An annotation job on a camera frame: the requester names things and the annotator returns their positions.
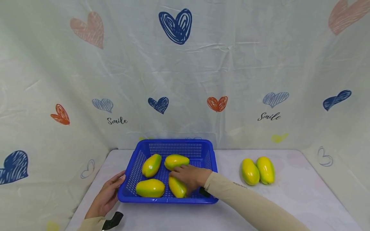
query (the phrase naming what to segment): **blue plastic basket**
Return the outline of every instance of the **blue plastic basket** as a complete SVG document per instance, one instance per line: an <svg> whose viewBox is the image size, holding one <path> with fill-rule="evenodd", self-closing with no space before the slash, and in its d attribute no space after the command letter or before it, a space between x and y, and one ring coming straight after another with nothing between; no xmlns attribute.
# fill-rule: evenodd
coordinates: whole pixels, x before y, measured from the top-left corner
<svg viewBox="0 0 370 231"><path fill-rule="evenodd" d="M160 198L141 197L136 194L136 185L142 180L147 180L141 169L144 162L154 154L162 156L161 166L157 174L152 177L162 181L165 191ZM164 160L171 154L186 156L190 164L196 167L211 169L217 172L215 152L209 140L189 140L189 139L148 139L140 141L126 169L126 180L118 190L118 199L121 202L131 203L177 203L177 204L214 204L218 201L213 196L205 197L195 190L189 198L176 198L168 186L168 176L170 171L165 168Z"/></svg>

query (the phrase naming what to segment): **beige arm sleeve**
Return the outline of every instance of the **beige arm sleeve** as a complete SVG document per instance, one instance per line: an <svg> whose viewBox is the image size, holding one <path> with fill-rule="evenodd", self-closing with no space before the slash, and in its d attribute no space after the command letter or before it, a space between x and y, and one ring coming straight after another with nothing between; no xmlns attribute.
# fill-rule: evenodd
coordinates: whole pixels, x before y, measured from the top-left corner
<svg viewBox="0 0 370 231"><path fill-rule="evenodd" d="M236 210L258 231L309 231L274 202L218 173L211 173L204 188Z"/></svg>
<svg viewBox="0 0 370 231"><path fill-rule="evenodd" d="M101 231L105 222L104 217L94 217L82 221L77 231Z"/></svg>

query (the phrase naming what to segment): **black object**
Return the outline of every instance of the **black object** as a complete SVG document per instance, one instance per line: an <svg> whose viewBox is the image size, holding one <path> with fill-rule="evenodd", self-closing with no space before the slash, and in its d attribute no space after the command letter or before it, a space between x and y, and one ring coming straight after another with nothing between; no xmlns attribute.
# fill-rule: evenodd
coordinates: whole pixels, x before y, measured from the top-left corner
<svg viewBox="0 0 370 231"><path fill-rule="evenodd" d="M209 194L203 187L199 188L199 193L202 194L203 196L209 198L211 194Z"/></svg>
<svg viewBox="0 0 370 231"><path fill-rule="evenodd" d="M106 220L103 225L103 230L109 230L116 227L122 220L123 214L120 212L115 212L111 220Z"/></svg>

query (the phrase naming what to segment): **table surface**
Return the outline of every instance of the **table surface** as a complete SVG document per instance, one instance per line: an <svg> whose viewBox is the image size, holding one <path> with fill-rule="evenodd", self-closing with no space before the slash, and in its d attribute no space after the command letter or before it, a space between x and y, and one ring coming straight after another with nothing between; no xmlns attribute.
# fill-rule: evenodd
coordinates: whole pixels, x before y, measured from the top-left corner
<svg viewBox="0 0 370 231"><path fill-rule="evenodd" d="M101 186L124 170L133 150L113 150L91 184L80 206L68 224L67 231L76 231ZM361 231L340 201L298 150L215 150L218 172L243 184L293 214L312 231ZM240 177L243 159L266 156L273 162L276 179L272 185L248 186ZM107 214L124 214L112 231L246 231L254 229L237 212L222 201L209 205L133 204L118 202Z"/></svg>

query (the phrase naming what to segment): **yellow papaya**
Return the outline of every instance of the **yellow papaya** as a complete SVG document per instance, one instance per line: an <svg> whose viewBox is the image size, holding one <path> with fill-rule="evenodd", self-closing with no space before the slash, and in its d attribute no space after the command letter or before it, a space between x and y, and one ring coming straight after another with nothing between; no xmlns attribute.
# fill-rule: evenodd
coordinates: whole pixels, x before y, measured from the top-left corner
<svg viewBox="0 0 370 231"><path fill-rule="evenodd" d="M186 197L186 185L179 181L178 179L170 176L168 178L168 186L171 192L175 195L176 198Z"/></svg>
<svg viewBox="0 0 370 231"><path fill-rule="evenodd" d="M143 180L136 185L135 189L142 197L161 197L164 194L164 183L157 179Z"/></svg>
<svg viewBox="0 0 370 231"><path fill-rule="evenodd" d="M158 172L159 166L161 165L162 157L158 154L154 154L149 157L143 164L141 173L149 178Z"/></svg>
<svg viewBox="0 0 370 231"><path fill-rule="evenodd" d="M166 169L173 171L174 167L180 166L182 164L189 164L189 158L177 154L169 155L164 160L164 166Z"/></svg>
<svg viewBox="0 0 370 231"><path fill-rule="evenodd" d="M245 183L256 185L259 182L258 168L251 159L246 158L243 160L241 170Z"/></svg>
<svg viewBox="0 0 370 231"><path fill-rule="evenodd" d="M262 184L272 184L275 181L275 169L272 162L267 157L257 159L256 166L259 170Z"/></svg>

